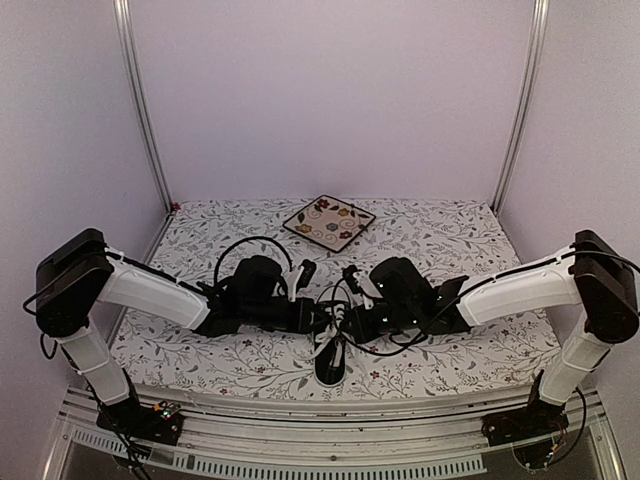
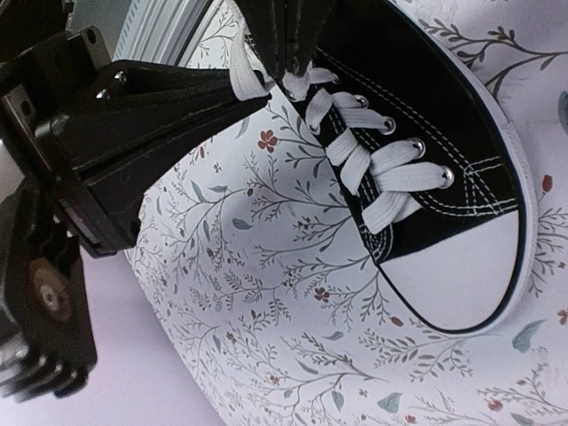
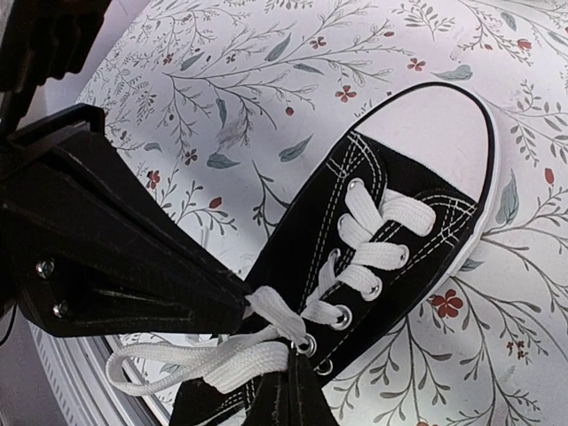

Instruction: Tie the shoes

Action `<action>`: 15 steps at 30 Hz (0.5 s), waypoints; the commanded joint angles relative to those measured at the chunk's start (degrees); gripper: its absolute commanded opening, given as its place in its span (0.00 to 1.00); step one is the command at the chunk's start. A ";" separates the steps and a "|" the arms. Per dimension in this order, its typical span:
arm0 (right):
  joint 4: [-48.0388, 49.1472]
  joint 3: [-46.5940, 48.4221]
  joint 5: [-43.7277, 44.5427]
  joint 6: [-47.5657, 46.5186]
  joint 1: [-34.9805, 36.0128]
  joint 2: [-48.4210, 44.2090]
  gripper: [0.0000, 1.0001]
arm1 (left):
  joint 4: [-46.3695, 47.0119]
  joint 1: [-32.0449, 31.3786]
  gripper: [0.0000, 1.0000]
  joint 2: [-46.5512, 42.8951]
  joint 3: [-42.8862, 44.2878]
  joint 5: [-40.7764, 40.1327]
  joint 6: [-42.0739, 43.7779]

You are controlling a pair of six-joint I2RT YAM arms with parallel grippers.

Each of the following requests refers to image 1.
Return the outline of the white shoelace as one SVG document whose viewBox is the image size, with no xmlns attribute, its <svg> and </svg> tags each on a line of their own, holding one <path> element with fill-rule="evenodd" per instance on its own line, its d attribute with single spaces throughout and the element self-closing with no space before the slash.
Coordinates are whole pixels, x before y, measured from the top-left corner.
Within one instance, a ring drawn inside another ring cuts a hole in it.
<svg viewBox="0 0 640 480">
<path fill-rule="evenodd" d="M 317 369 L 337 370 L 345 360 L 345 342 L 337 335 L 337 314 L 346 312 L 349 304 L 346 301 L 333 300 L 326 305 L 331 313 L 330 325 L 314 336 L 314 366 Z"/>
</svg>

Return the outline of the black canvas sneaker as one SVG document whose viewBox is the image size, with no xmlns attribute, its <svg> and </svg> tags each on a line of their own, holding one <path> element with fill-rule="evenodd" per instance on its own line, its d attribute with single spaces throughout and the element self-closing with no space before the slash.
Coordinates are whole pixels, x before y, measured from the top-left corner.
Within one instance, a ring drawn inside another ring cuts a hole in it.
<svg viewBox="0 0 640 480">
<path fill-rule="evenodd" d="M 345 377 L 346 342 L 339 332 L 348 303 L 341 300 L 328 302 L 329 323 L 314 336 L 314 375 L 325 388 L 337 387 Z"/>
</svg>

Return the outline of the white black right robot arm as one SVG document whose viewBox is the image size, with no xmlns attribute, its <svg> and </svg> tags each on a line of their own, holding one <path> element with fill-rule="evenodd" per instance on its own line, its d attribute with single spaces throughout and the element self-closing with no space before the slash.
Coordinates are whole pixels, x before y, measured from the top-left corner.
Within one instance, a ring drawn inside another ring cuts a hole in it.
<svg viewBox="0 0 640 480">
<path fill-rule="evenodd" d="M 591 230 L 576 233 L 556 253 L 493 275 L 460 276 L 429 283 L 406 257 L 390 257 L 364 273 L 342 272 L 361 305 L 348 311 L 343 328 L 360 345 L 414 329 L 412 347 L 429 336 L 467 333 L 497 319 L 559 306 L 578 306 L 581 317 L 560 353 L 538 376 L 533 401 L 517 415 L 517 427 L 537 436 L 556 409 L 616 344 L 639 330 L 636 278 L 639 267 Z"/>
</svg>

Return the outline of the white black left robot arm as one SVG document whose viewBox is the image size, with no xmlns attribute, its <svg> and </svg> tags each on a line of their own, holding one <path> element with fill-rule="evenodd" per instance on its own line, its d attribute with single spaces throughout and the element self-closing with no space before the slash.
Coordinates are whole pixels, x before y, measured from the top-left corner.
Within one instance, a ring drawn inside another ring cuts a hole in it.
<svg viewBox="0 0 640 480">
<path fill-rule="evenodd" d="M 283 269 L 254 255 L 226 278 L 190 285 L 110 248 L 101 231 L 89 228 L 37 265 L 36 291 L 25 303 L 35 307 L 41 333 L 62 347 L 97 398 L 110 406 L 111 419 L 126 433 L 138 434 L 148 426 L 149 415 L 134 401 L 125 372 L 90 324 L 96 303 L 148 313 L 210 338 L 233 334 L 242 325 L 318 333 L 328 325 L 328 316 L 299 293 L 315 271 L 309 260 Z"/>
</svg>

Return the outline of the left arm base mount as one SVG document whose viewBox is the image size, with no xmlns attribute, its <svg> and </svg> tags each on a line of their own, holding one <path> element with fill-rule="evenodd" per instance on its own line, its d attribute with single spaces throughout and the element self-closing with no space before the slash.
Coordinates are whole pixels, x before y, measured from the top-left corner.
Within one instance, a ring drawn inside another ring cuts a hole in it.
<svg viewBox="0 0 640 480">
<path fill-rule="evenodd" d="M 185 420 L 180 409 L 179 404 L 167 401 L 148 407 L 129 398 L 114 405 L 101 405 L 96 424 L 122 436 L 176 446 Z"/>
</svg>

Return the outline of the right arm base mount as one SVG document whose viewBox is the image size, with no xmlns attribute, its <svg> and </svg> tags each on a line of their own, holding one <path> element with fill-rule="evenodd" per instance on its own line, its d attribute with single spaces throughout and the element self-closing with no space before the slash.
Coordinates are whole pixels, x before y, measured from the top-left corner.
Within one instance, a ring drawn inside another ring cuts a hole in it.
<svg viewBox="0 0 640 480">
<path fill-rule="evenodd" d="M 535 400 L 523 407 L 485 415 L 481 433 L 490 446 L 560 432 L 569 426 L 564 406 Z"/>
</svg>

